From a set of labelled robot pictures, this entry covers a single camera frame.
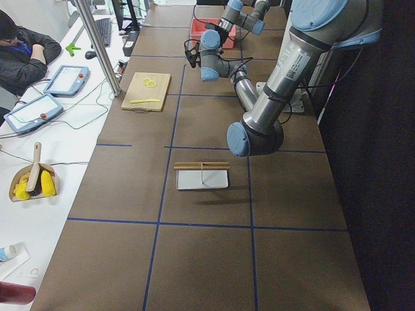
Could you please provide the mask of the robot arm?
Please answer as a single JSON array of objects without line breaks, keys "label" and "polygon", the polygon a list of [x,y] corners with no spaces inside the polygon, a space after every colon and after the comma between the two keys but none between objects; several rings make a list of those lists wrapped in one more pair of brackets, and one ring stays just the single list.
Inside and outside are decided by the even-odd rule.
[{"label": "robot arm", "polygon": [[201,36],[202,80],[230,79],[246,111],[227,131],[228,147],[238,157],[271,154],[282,145],[279,114],[321,54],[331,49],[357,49],[380,38],[383,1],[293,1],[288,44],[262,90],[257,91],[244,65],[222,59],[220,48],[234,25],[259,35],[265,14],[277,5],[279,1],[228,1],[218,26]]},{"label": "robot arm", "polygon": [[284,0],[257,0],[240,1],[230,0],[225,6],[224,13],[219,19],[219,28],[227,33],[234,25],[255,35],[260,35],[265,27],[264,18],[271,7],[279,6],[286,13],[291,9],[292,1]]}]

